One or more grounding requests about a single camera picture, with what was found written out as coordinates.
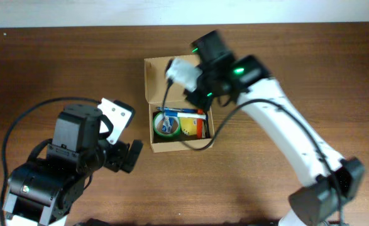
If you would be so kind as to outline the green tape roll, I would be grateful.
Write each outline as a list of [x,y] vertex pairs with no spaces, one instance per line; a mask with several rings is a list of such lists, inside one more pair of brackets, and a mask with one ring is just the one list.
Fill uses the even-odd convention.
[[155,133],[162,138],[173,138],[177,137],[181,133],[181,126],[180,121],[178,117],[173,117],[175,119],[175,122],[173,124],[172,132],[170,134],[162,132],[162,124],[165,117],[165,113],[159,112],[154,118],[153,118],[153,130]]

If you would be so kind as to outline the white blue staples box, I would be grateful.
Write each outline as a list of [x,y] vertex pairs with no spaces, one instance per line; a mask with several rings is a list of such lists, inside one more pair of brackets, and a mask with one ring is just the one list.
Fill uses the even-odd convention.
[[162,124],[162,132],[170,134],[172,132],[175,119],[173,117],[165,116]]

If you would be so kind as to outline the white blue marker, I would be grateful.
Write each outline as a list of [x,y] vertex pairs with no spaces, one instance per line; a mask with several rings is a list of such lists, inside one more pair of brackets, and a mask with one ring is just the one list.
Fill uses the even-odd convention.
[[184,118],[195,118],[195,119],[206,119],[205,114],[187,113],[187,112],[175,112],[175,111],[165,111],[166,116],[171,117],[184,117]]

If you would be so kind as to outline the blue ballpoint pen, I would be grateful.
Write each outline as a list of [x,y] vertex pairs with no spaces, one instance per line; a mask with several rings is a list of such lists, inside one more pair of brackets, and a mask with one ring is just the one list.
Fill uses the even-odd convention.
[[157,110],[160,111],[171,111],[171,112],[183,112],[183,113],[197,113],[197,109],[186,109],[186,108],[173,108],[173,107],[157,107]]

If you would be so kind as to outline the yellow sticky note pad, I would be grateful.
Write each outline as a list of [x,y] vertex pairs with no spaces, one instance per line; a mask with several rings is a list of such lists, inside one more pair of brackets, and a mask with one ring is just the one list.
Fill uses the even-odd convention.
[[186,136],[194,136],[197,134],[197,119],[189,117],[180,117],[181,131]]

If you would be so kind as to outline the brown cardboard box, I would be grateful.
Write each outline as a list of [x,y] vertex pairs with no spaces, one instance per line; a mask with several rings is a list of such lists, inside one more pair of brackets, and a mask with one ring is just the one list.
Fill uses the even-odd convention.
[[[159,58],[146,58],[145,61],[145,98],[149,104],[149,125],[150,125],[150,145],[154,153],[162,153],[169,151],[180,151],[187,150],[185,145],[177,140],[177,137],[173,138],[162,138],[153,130],[153,118],[154,115],[159,112],[157,107],[162,106],[163,96],[167,87],[165,80],[165,68],[171,58],[179,57],[193,64],[194,66],[199,64],[199,59],[195,55],[182,55],[182,56],[166,56]],[[196,109],[193,105],[185,100],[183,95],[184,88],[178,84],[173,84],[168,92],[166,106],[172,108],[185,108],[185,109]],[[214,136],[215,128],[212,116],[212,109],[208,112],[208,124],[210,136]],[[194,147],[201,148],[206,146],[211,138],[196,139],[195,137],[189,137],[181,134],[180,137],[185,142]]]

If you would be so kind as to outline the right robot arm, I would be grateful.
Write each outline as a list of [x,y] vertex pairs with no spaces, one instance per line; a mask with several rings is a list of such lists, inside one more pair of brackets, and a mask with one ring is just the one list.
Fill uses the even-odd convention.
[[284,94],[277,79],[253,55],[241,59],[217,31],[192,42],[200,60],[192,104],[208,108],[227,95],[268,134],[293,167],[302,187],[289,196],[291,210],[280,225],[320,225],[334,212],[342,213],[365,175],[356,157],[345,159],[309,125]]

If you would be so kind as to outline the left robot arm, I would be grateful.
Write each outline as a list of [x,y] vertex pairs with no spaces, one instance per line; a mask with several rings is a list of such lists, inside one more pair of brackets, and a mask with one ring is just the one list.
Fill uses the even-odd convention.
[[117,100],[104,99],[96,107],[65,106],[53,137],[36,145],[26,162],[5,177],[1,222],[20,217],[33,225],[58,223],[90,185],[94,172],[132,172],[143,143],[124,143],[119,137],[134,115],[134,108]]

